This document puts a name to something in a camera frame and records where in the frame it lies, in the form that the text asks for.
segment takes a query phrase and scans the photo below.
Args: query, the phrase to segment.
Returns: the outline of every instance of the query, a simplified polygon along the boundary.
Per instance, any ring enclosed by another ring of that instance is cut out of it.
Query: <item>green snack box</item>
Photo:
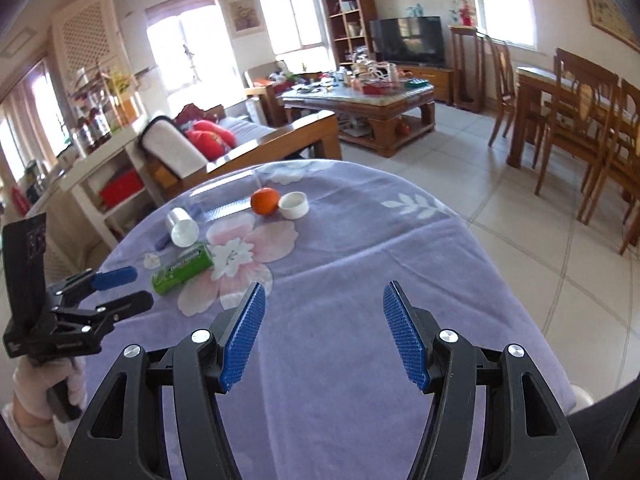
[[[197,244],[193,249],[189,250],[174,261],[171,265],[158,270],[152,278],[151,283],[154,290],[164,296],[178,285],[181,285],[194,276],[200,274],[203,270],[209,269],[213,265],[213,261],[203,243]]]

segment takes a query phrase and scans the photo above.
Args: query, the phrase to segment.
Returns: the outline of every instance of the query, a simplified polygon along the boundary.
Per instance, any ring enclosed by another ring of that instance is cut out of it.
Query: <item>human hand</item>
[[[41,420],[51,420],[53,411],[47,402],[47,390],[64,380],[69,392],[69,403],[84,410],[84,358],[75,358],[74,361],[75,366],[70,359],[34,366],[25,356],[18,359],[14,372],[14,394],[25,411]]]

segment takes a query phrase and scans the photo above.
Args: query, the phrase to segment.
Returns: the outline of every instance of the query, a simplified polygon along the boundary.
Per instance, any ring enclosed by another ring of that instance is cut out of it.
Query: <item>round table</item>
[[[263,186],[303,191],[309,213],[285,221],[248,210],[203,222],[214,270],[167,296],[154,294],[149,312],[117,324],[101,354],[87,359],[90,395],[125,346],[173,346],[238,304],[257,280],[268,291],[262,327],[244,377],[218,396],[242,478],[406,478],[431,396],[407,378],[383,314],[383,289],[398,280],[414,306],[476,346],[523,345],[561,407],[574,405],[560,363],[464,222],[408,181],[357,164],[278,162],[185,193],[133,229],[102,266],[134,265],[137,282],[94,294],[84,306],[152,290],[154,270],[145,264],[156,254],[164,265],[180,253],[153,250],[170,208],[197,202],[215,209]],[[478,388],[466,478],[476,477],[483,397]],[[184,472],[175,465],[175,427],[168,423],[166,432],[177,479]]]

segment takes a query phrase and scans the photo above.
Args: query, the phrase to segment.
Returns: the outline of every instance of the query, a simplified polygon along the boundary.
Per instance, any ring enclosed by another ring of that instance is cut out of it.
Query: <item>wooden coffee table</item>
[[[372,148],[386,157],[392,156],[398,148],[416,137],[432,132],[435,127],[432,85],[385,96],[364,95],[351,88],[334,88],[331,91],[323,90],[311,94],[300,94],[291,90],[282,94],[280,99],[286,109],[289,122],[292,120],[292,108],[331,110],[368,119],[373,128],[372,136],[354,137],[341,132],[340,138]],[[403,115],[417,107],[422,112],[420,119]],[[408,134],[401,133],[397,129],[401,118],[409,125]]]

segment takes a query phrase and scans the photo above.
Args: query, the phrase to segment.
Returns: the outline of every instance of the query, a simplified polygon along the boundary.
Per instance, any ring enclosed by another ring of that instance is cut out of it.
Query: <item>television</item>
[[[371,22],[378,61],[446,66],[439,16]]]

